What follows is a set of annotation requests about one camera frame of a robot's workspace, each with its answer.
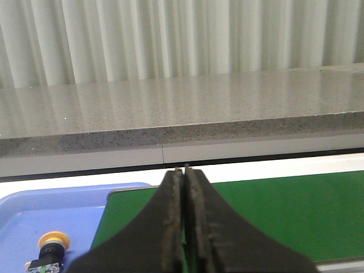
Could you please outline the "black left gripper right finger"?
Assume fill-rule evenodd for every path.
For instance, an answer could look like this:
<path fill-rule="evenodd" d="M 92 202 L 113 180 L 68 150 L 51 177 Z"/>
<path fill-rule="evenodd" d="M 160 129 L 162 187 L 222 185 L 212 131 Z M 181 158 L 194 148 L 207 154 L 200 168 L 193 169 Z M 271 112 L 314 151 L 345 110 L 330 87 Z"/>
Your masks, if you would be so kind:
<path fill-rule="evenodd" d="M 185 253 L 189 272 L 317 272 L 305 255 L 265 235 L 238 214 L 203 171 L 187 167 Z"/>

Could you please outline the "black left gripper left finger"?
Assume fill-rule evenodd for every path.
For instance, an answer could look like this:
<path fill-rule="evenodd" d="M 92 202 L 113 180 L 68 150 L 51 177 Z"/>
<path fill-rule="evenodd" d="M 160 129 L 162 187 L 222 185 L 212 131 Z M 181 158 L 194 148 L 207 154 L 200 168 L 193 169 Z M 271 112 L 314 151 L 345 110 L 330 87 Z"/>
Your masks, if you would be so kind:
<path fill-rule="evenodd" d="M 68 272 L 182 272 L 183 173 L 167 171 L 158 188 L 114 190 L 90 250 Z"/>

